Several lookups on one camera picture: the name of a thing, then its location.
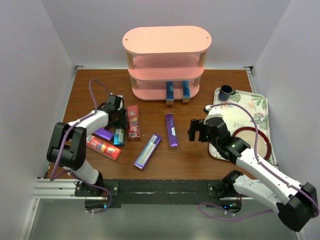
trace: red box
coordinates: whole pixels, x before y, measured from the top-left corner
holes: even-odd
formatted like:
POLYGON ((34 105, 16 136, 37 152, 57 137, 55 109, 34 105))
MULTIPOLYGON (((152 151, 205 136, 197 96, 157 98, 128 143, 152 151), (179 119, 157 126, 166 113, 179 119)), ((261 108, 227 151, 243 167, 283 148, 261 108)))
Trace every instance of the red box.
POLYGON ((129 141, 140 140, 138 105, 128 106, 129 141))
POLYGON ((116 146, 113 146, 110 143, 107 143, 106 141, 103 141, 100 138, 92 135, 89 135, 86 138, 86 146, 113 161, 116 161, 121 153, 121 150, 116 146))

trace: gray floor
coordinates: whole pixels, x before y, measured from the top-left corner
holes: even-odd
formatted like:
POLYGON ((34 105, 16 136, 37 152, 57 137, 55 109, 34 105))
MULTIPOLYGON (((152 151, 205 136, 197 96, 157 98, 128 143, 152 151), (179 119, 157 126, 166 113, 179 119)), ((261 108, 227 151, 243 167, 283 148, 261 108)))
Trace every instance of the gray floor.
MULTIPOLYGON (((237 216, 265 210, 245 200, 237 216)), ((219 217, 212 207, 206 211, 219 217)), ((218 221, 203 215, 197 205, 127 204, 92 216, 84 200, 40 201, 31 240, 296 240, 273 213, 240 221, 218 221)))

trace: red plate rim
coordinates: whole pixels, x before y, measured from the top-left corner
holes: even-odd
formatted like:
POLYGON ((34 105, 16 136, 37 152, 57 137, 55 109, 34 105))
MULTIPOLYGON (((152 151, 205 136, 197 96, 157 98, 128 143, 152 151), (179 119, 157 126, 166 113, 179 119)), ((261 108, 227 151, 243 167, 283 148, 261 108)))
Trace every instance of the red plate rim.
MULTIPOLYGON (((249 130, 249 131, 253 131, 253 132, 256 132, 256 129, 254 127, 251 127, 251 126, 244 126, 244 127, 240 127, 239 129, 237 129, 233 134, 232 134, 232 137, 236 137, 236 135, 239 133, 239 132, 242 132, 242 131, 245 131, 245 130, 249 130)), ((258 133, 261 137, 263 137, 264 141, 266 142, 266 148, 267 148, 267 151, 266 151, 266 154, 264 156, 264 160, 268 160, 271 156, 271 144, 270 144, 270 141, 269 141, 269 138, 260 130, 258 130, 258 133)))

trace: robotic arm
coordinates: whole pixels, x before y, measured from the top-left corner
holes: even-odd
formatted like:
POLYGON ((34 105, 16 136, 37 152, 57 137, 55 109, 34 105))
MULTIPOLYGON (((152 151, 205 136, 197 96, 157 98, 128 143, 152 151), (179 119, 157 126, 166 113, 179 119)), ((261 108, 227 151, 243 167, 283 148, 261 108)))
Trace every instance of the robotic arm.
POLYGON ((194 141, 195 133, 199 131, 200 142, 210 142, 223 158, 247 170, 258 179, 250 179, 240 171, 234 170, 222 180, 224 195, 237 192, 251 197, 277 213, 288 228, 299 232, 310 218, 317 214, 318 199, 315 187, 310 183, 302 185, 286 176, 259 155, 257 161, 254 149, 248 143, 239 137, 231 136, 218 107, 211 108, 208 105, 204 111, 208 113, 204 120, 191 120, 189 141, 194 141))
MULTIPOLYGON (((107 101, 99 105, 97 110, 93 110, 88 118, 85 117, 82 121, 57 123, 54 126, 46 155, 50 163, 56 162, 61 151, 60 148, 64 144, 63 138, 66 132, 77 122, 76 127, 69 132, 66 138, 66 141, 70 141, 70 145, 63 147, 58 165, 91 185, 103 187, 102 174, 86 160, 86 139, 97 129, 105 126, 125 128, 127 126, 127 116, 124 101, 121 96, 109 94, 107 101)), ((102 192, 101 189, 94 187, 88 187, 87 190, 93 196, 102 192)))

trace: mug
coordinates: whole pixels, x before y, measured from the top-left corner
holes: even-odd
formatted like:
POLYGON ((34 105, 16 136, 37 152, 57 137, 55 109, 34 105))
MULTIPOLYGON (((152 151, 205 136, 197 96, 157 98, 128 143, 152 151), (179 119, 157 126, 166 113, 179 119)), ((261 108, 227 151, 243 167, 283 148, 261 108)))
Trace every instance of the mug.
POLYGON ((223 85, 220 88, 218 97, 222 102, 225 102, 230 98, 231 95, 235 93, 236 93, 236 90, 232 89, 232 87, 228 85, 223 85))

